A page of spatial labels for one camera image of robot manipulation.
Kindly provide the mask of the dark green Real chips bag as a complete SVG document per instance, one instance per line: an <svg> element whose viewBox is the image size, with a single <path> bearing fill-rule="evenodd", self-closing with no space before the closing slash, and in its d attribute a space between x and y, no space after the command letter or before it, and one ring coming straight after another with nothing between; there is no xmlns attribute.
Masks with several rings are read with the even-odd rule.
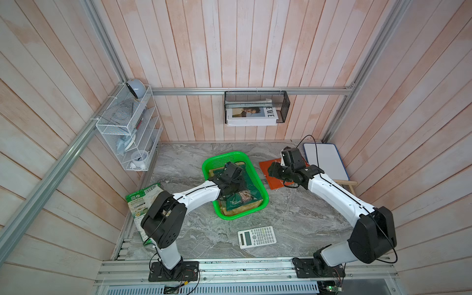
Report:
<svg viewBox="0 0 472 295"><path fill-rule="evenodd" d="M218 200L226 200L227 198L233 196L233 195L239 195L241 198L244 199L249 199L251 197L254 197L255 199L263 199L260 191L258 188L254 185L252 179L250 178L248 172L246 169L243 170L243 175L244 179L247 185L247 188L244 191L240 191L239 193L232 194L232 195L226 195L223 198L219 198Z"/></svg>

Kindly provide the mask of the tan kettle chips bag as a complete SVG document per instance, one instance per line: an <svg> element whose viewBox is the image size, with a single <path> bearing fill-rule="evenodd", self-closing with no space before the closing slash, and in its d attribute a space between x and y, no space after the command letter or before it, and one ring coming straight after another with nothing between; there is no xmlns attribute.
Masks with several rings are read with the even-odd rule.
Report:
<svg viewBox="0 0 472 295"><path fill-rule="evenodd" d="M251 209L255 209L262 204L263 199L249 199L241 198L239 195L233 195L226 200L218 200L220 212L224 216L235 216Z"/></svg>

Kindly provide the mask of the light green white chips bag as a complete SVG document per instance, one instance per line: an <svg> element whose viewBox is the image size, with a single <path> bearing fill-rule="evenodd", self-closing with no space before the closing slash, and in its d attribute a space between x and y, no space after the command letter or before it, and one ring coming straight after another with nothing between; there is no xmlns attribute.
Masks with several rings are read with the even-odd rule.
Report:
<svg viewBox="0 0 472 295"><path fill-rule="evenodd" d="M141 221L143 220L145 214L147 214L149 208L156 200L156 197L163 191L160 183L155 183L147 188L141 189L129 194L125 197L127 204L129 206L133 221L136 225L138 232L143 240L144 245L152 243L148 240L148 235L145 234L145 231L141 227Z"/></svg>

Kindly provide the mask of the tan olive chips bag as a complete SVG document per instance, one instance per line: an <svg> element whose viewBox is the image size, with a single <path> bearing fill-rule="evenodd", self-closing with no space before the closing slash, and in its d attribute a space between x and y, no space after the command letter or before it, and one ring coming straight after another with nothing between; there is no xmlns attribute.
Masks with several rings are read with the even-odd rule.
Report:
<svg viewBox="0 0 472 295"><path fill-rule="evenodd" d="M232 164L238 166L238 167L241 167L243 170L246 169L246 163L242 162L242 161L239 161L239 162L232 162ZM214 168L214 169L211 169L208 173L208 179L212 178L212 177L215 177L215 176L220 176L220 174L222 172L224 172L225 170L225 166L222 166L222 167L219 167L219 168Z"/></svg>

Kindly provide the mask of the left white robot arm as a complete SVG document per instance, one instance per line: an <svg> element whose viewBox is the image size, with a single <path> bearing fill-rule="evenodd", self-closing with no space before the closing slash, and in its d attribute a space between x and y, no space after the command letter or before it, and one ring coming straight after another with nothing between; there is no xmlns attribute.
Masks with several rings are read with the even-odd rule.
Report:
<svg viewBox="0 0 472 295"><path fill-rule="evenodd" d="M147 240L156 247L159 260L150 262L149 281L192 281L199 278L199 264L184 262L177 247L184 219L191 211L246 189L242 166L228 162L220 174L187 191L162 191L141 220Z"/></svg>

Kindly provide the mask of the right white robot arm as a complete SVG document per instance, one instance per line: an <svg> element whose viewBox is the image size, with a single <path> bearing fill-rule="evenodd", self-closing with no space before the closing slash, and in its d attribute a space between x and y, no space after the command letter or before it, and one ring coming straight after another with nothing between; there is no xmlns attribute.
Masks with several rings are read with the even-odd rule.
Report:
<svg viewBox="0 0 472 295"><path fill-rule="evenodd" d="M397 236L392 212L374 207L332 180L320 167L307 165L300 150L286 147L280 162L268 169L270 177L294 183L325 200L353 227L349 239L317 250L312 259L293 258L299 278L344 277L341 266L361 261L371 264L394 251Z"/></svg>

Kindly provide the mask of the green plastic basket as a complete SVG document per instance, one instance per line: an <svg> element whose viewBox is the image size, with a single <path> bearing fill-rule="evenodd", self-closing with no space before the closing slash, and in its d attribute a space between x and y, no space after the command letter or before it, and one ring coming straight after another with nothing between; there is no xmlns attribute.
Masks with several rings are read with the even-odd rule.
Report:
<svg viewBox="0 0 472 295"><path fill-rule="evenodd" d="M244 177L247 191L234 194L226 200L216 200L213 206L216 214L223 220L236 220L263 210L269 204L269 194L265 189L257 171L249 157L240 151L233 151L220 156L210 157L202 164L205 179L209 179L217 172L222 172L228 162L236 163L245 169Z"/></svg>

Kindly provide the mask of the blue framed whiteboard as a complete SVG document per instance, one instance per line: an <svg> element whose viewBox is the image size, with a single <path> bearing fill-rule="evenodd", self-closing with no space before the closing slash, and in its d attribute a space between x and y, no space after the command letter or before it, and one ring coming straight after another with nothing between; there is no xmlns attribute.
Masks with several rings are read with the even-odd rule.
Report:
<svg viewBox="0 0 472 295"><path fill-rule="evenodd" d="M334 144L304 143L306 160L320 167L331 179L348 181L349 176Z"/></svg>

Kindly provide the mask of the small wooden easel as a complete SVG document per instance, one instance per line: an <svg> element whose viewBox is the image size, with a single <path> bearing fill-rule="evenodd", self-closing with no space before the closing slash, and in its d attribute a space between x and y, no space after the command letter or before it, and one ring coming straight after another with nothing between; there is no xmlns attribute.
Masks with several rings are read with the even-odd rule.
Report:
<svg viewBox="0 0 472 295"><path fill-rule="evenodd" d="M334 180L337 184L339 184L340 186L342 186L343 188L344 187L347 187L347 189L349 190L349 192L353 195L356 196L356 192L355 192L355 188L357 187L358 185L358 182L357 181L351 181L351 180L340 180L340 179L335 179Z"/></svg>

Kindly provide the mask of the white calculator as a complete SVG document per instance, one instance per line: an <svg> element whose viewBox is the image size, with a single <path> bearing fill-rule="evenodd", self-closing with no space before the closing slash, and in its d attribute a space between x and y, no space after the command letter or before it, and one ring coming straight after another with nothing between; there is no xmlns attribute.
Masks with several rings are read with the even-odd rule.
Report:
<svg viewBox="0 0 472 295"><path fill-rule="evenodd" d="M239 247L241 249L273 245L277 243L272 226L238 231Z"/></svg>

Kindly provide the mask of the white book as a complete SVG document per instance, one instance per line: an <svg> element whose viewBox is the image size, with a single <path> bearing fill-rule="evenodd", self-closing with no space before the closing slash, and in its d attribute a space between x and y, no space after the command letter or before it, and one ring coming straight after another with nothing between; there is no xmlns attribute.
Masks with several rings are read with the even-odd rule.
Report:
<svg viewBox="0 0 472 295"><path fill-rule="evenodd" d="M279 116L270 99L258 102L227 103L226 124L230 127L259 127L278 124Z"/></svg>

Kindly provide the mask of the white cup in rack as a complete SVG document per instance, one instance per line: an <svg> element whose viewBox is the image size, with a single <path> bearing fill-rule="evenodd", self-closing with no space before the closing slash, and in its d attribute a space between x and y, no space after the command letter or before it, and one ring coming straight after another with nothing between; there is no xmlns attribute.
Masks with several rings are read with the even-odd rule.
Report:
<svg viewBox="0 0 472 295"><path fill-rule="evenodd" d="M132 154L131 168L144 170L147 166L149 152L145 150L136 150Z"/></svg>

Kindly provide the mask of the grey round speaker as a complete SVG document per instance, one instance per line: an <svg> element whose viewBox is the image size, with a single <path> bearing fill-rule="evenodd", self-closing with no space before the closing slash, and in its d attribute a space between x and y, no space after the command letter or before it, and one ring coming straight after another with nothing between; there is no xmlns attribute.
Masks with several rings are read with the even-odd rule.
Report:
<svg viewBox="0 0 472 295"><path fill-rule="evenodd" d="M126 86L137 100L141 100L146 93L146 86L139 79L128 80Z"/></svg>

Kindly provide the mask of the black mesh wall basket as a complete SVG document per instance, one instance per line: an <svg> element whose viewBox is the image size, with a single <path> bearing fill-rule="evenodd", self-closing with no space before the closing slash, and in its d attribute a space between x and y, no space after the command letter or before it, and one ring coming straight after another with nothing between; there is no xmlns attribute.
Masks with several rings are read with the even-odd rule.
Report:
<svg viewBox="0 0 472 295"><path fill-rule="evenodd" d="M290 104L282 90L227 91L225 123L230 127L276 126L286 121Z"/></svg>

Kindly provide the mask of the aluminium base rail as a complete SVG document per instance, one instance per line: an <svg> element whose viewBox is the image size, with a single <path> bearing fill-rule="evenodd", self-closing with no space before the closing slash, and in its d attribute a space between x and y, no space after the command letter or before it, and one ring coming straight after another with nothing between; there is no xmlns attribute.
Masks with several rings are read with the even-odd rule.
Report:
<svg viewBox="0 0 472 295"><path fill-rule="evenodd" d="M300 279L289 257L199 260L199 278L149 281L148 261L106 261L93 284L93 295L166 295L178 287L179 295L314 295L319 286L333 282L343 295L404 295L392 265L349 263L345 276Z"/></svg>

